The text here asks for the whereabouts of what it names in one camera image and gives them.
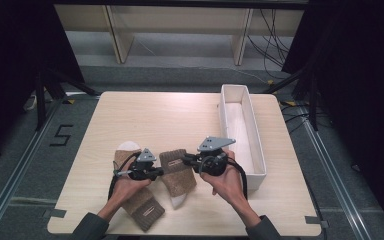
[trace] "metal rail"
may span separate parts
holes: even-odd
[[[300,107],[298,111],[300,114],[308,114],[308,111],[305,107]],[[338,201],[341,204],[341,207],[344,210],[346,217],[348,218],[352,230],[354,231],[356,239],[372,239],[366,227],[366,224],[364,223],[363,218],[361,217],[357,207],[355,206],[350,194],[348,193],[347,188],[345,187],[344,182],[342,181],[338,171],[336,170],[334,162],[332,161],[328,151],[326,150],[326,147],[324,146],[319,133],[313,130],[313,127],[308,121],[304,123],[304,126],[307,130],[308,136],[311,139],[311,142],[314,145],[314,148],[317,151],[317,154],[319,155],[320,161],[326,171],[330,183],[332,184],[333,190],[336,193]]]
[[[42,128],[35,132],[32,139],[30,140],[29,145],[27,146],[26,150],[24,151],[23,155],[21,156],[20,161],[18,162],[17,166],[14,168],[14,171],[12,172],[11,176],[9,177],[5,187],[0,193],[0,220],[2,216],[5,213],[5,210],[8,207],[8,204],[11,201],[12,196],[14,195],[15,191],[17,190],[18,185],[20,184],[21,180],[23,179],[24,174],[26,173],[30,162],[33,159],[34,154],[36,153],[37,149],[39,148],[40,142],[43,139],[44,134],[46,133],[49,123],[52,120],[52,117],[55,115],[56,110],[61,106],[62,99],[54,101],[51,104],[51,107],[49,109],[49,114],[47,121],[43,124]]]

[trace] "wooden table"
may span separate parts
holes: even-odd
[[[298,160],[277,100],[273,95],[251,95],[267,176],[259,190],[249,193],[258,214],[267,215],[284,236],[317,236],[320,225],[307,224],[315,217]],[[106,203],[115,149],[135,141],[158,157],[161,152],[186,149],[197,153],[206,136],[220,136],[216,93],[105,92],[102,94],[56,209],[64,218],[51,217],[48,230],[71,233],[87,212],[97,213]],[[149,189],[166,212],[144,233],[120,209],[108,234],[241,236],[245,227],[238,215],[212,187],[195,174],[196,189],[174,210],[161,180]]]

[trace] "tripod leg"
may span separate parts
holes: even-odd
[[[310,110],[309,119],[314,131],[318,131],[317,128],[317,80],[316,76],[311,76],[311,89],[310,89]]]
[[[92,88],[86,86],[83,83],[74,81],[73,79],[71,79],[70,77],[68,77],[67,75],[65,75],[65,74],[63,74],[61,72],[58,72],[58,71],[55,71],[55,70],[52,70],[52,69],[48,69],[48,72],[53,74],[54,76],[58,77],[59,79],[61,79],[63,81],[66,81],[70,85],[76,87],[79,90],[82,90],[83,92],[85,92],[85,93],[87,93],[87,94],[89,94],[91,96],[99,96],[99,95],[101,95],[100,92],[97,92],[97,91],[93,90]]]
[[[37,125],[36,131],[39,130],[46,119],[46,109],[45,109],[45,92],[43,90],[43,83],[41,79],[41,73],[38,73],[38,76],[35,79],[36,82],[36,98],[37,98]]]

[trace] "black tape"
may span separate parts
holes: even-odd
[[[67,211],[60,210],[60,209],[52,209],[52,210],[47,209],[43,213],[43,217],[44,218],[50,218],[50,217],[64,218],[66,212]]]
[[[65,141],[64,143],[51,143],[49,144],[49,146],[51,147],[64,147],[67,145],[67,142],[68,140],[70,139],[71,135],[68,135],[68,134],[60,134],[60,131],[62,128],[68,128],[68,127],[73,127],[72,124],[61,124],[59,127],[58,127],[58,131],[55,133],[55,136],[56,138],[65,138]]]
[[[307,224],[320,224],[322,228],[329,228],[328,221],[320,221],[318,217],[305,216],[305,223]]]

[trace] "gray floor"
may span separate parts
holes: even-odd
[[[219,92],[223,83],[239,83],[246,84],[252,93],[259,93],[268,88],[268,80],[278,82],[287,76],[279,72],[280,68],[275,64],[269,61],[264,64],[264,59],[251,44],[247,44],[243,64],[235,66],[227,36],[140,34],[136,36],[127,62],[120,65],[116,63],[112,43],[106,33],[68,32],[67,35],[87,84],[99,91]],[[259,44],[264,42],[261,37],[252,39]],[[282,41],[288,46],[292,39]],[[273,47],[269,48],[269,52],[277,54]],[[68,92],[78,91],[65,87]],[[292,89],[293,84],[278,91],[276,96],[281,101],[292,100]],[[0,239],[64,238],[47,232],[49,219],[45,213],[55,206],[97,101],[79,98],[74,104],[48,104],[48,108],[57,104],[58,109],[0,220]],[[328,110],[320,107],[318,112],[321,113],[318,116],[318,133],[371,239],[384,239],[382,209],[364,178],[351,169],[353,161],[330,125]],[[293,107],[285,108],[283,113],[285,120],[299,114],[298,109]],[[35,134],[35,114],[33,109],[21,115],[0,144],[0,193]],[[358,239],[303,121],[306,122],[305,118],[295,118],[287,122],[287,127],[309,189],[314,192],[315,201],[329,227],[318,237],[301,239]],[[61,139],[54,137],[61,124],[73,125],[63,132],[71,135],[70,140],[66,146],[51,147],[52,143],[61,143]]]

